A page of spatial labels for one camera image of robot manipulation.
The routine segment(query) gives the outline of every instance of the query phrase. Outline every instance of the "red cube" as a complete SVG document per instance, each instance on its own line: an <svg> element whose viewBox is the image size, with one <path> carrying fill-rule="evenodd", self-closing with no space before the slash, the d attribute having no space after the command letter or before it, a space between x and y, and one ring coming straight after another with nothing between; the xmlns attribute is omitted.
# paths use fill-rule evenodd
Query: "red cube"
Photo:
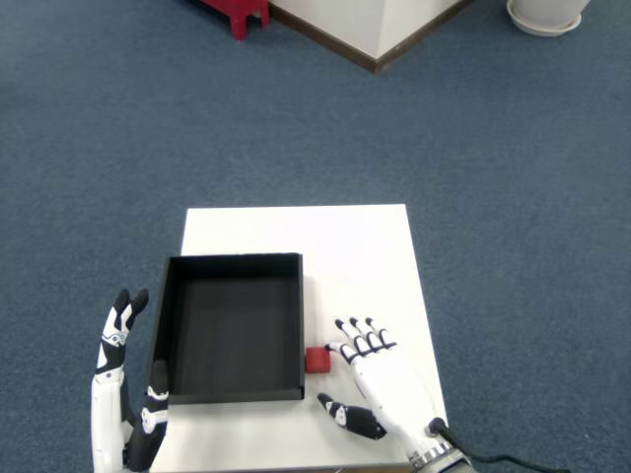
<svg viewBox="0 0 631 473"><path fill-rule="evenodd" d="M330 372L331 357L323 347L309 347L307 349L306 372Z"/></svg>

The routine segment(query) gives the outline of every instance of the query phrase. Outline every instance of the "red block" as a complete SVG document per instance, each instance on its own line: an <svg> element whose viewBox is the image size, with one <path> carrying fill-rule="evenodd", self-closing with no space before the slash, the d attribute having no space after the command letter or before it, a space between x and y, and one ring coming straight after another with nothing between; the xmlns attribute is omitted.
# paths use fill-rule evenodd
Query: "red block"
<svg viewBox="0 0 631 473"><path fill-rule="evenodd" d="M269 6L267 0L201 0L230 17L233 37L245 39L245 18L254 12L260 12L260 22L266 27L269 24Z"/></svg>
<svg viewBox="0 0 631 473"><path fill-rule="evenodd" d="M307 372L330 372L331 357L328 351L322 347L309 347L307 349Z"/></svg>

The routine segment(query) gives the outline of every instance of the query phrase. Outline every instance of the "blue carpet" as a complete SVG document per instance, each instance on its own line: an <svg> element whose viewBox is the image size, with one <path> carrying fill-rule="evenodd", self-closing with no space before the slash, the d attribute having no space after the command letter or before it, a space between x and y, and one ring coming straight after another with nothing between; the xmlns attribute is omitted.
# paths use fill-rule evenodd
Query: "blue carpet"
<svg viewBox="0 0 631 473"><path fill-rule="evenodd" d="M548 40L478 0L377 76L276 22L234 43L185 0L0 9L3 471L91 469L122 286L153 296L128 350L139 405L187 207L396 202L460 436L631 471L627 2Z"/></svg>

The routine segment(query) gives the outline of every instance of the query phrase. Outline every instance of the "black tray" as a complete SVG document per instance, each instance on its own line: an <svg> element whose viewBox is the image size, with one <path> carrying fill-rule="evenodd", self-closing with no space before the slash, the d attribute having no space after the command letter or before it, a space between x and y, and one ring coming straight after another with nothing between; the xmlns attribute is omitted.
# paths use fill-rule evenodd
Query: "black tray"
<svg viewBox="0 0 631 473"><path fill-rule="evenodd" d="M303 399L302 255L170 258L154 360L172 404Z"/></svg>

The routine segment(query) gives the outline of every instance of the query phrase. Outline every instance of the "robot wrist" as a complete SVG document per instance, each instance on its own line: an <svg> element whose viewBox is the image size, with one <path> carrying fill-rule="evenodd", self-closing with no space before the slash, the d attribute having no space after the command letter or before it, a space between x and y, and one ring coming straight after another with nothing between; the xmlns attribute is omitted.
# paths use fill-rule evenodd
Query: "robot wrist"
<svg viewBox="0 0 631 473"><path fill-rule="evenodd" d="M416 473L441 473L458 463L469 464L466 456L446 441L441 441L424 453L414 452L409 460Z"/></svg>

